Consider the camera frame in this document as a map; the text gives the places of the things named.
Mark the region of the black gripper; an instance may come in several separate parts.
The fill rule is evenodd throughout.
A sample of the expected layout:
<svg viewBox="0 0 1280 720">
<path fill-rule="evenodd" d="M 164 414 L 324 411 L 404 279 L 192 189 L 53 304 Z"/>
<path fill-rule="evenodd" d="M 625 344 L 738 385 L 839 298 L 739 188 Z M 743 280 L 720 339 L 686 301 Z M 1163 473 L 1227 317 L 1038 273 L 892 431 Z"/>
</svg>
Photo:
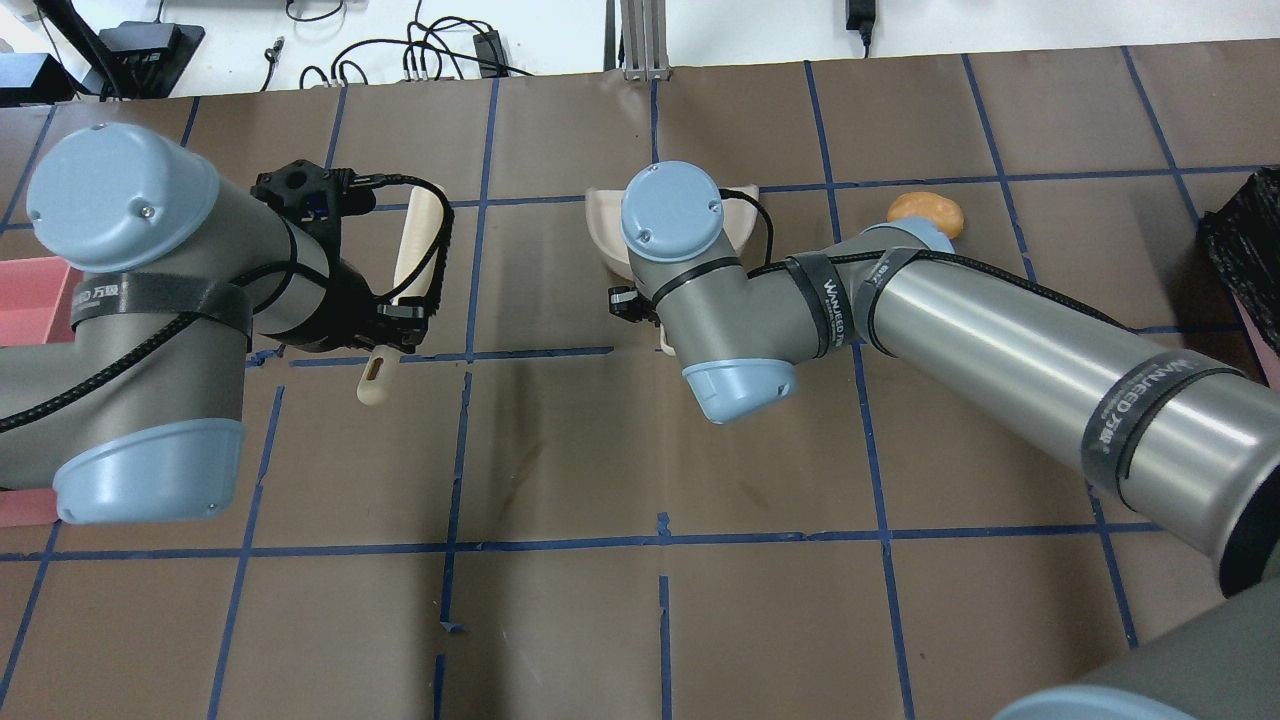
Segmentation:
<svg viewBox="0 0 1280 720">
<path fill-rule="evenodd" d="M 627 323 L 660 327 L 655 304 L 634 286 L 609 287 L 609 313 Z"/>
<path fill-rule="evenodd" d="M 282 332 L 280 342 L 311 354 L 378 347 L 413 354 L 440 302 L 439 268 L 431 270 L 425 290 L 407 290 L 390 301 L 376 297 L 352 265 L 339 261 L 316 311 L 296 328 Z"/>
</svg>

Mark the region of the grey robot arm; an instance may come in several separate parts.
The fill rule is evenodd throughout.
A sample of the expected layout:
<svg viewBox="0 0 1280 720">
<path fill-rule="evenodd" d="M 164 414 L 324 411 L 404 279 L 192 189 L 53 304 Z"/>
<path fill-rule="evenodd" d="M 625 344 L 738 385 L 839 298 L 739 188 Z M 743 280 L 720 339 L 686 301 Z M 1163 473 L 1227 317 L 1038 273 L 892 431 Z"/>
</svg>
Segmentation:
<svg viewBox="0 0 1280 720">
<path fill-rule="evenodd" d="M 224 512 L 255 337 L 308 354 L 422 343 L 454 209 L 413 176 L 298 160 L 252 188 L 142 126 L 55 143 L 29 178 L 37 241 L 82 277 L 67 343 L 3 350 L 3 498 L 69 524 Z"/>
<path fill-rule="evenodd" d="M 749 272 L 727 195 L 659 161 L 620 196 L 635 279 L 611 309 L 654 322 L 709 421 L 788 397 L 796 366 L 856 341 L 904 360 L 1208 557 L 1224 602 L 1002 719 L 1275 719 L 1275 389 L 955 254 L 928 219 L 879 223 Z"/>
</svg>

